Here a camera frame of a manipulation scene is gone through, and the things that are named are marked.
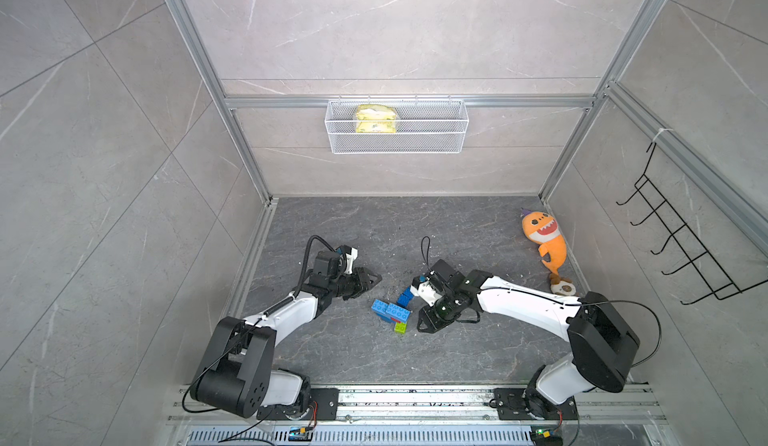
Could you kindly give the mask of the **small blue lego brick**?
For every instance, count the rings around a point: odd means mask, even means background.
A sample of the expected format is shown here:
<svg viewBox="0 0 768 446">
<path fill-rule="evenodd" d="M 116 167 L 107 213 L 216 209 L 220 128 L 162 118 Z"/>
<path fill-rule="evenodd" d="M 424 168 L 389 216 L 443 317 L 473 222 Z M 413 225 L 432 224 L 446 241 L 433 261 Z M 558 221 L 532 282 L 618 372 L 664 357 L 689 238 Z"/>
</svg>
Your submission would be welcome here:
<svg viewBox="0 0 768 446">
<path fill-rule="evenodd" d="M 398 297 L 396 304 L 399 307 L 407 308 L 409 303 L 413 300 L 414 293 L 411 287 L 405 289 Z"/>
</svg>

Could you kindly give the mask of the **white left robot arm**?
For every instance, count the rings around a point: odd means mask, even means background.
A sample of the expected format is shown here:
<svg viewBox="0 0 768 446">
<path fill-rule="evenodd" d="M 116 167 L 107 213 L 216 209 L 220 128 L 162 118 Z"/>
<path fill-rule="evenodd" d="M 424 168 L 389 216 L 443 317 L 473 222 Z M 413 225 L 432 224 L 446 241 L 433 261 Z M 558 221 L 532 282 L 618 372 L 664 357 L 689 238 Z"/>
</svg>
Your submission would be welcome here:
<svg viewBox="0 0 768 446">
<path fill-rule="evenodd" d="M 355 264 L 357 257 L 353 247 L 334 248 L 310 236 L 298 284 L 287 297 L 258 314 L 218 322 L 182 396 L 182 409 L 189 414 L 224 411 L 245 419 L 269 413 L 301 418 L 309 412 L 310 379 L 275 369 L 275 348 L 317 319 L 334 299 L 358 298 L 381 282 L 380 275 Z"/>
</svg>

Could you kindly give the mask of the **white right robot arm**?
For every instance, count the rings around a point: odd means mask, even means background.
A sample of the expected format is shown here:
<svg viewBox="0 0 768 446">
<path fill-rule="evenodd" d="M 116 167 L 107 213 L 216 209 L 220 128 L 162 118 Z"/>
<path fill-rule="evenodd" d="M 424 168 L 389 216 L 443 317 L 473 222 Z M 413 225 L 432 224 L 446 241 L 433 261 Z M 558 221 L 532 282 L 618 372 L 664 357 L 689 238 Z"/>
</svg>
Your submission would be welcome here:
<svg viewBox="0 0 768 446">
<path fill-rule="evenodd" d="M 515 285 L 474 270 L 464 276 L 440 263 L 416 277 L 410 292 L 426 302 L 417 330 L 434 334 L 459 323 L 467 310 L 510 317 L 547 331 L 570 346 L 558 361 L 539 367 L 520 393 L 522 410 L 536 420 L 569 418 L 575 395 L 592 390 L 623 391 L 636 358 L 639 336 L 605 296 L 558 296 Z"/>
</svg>

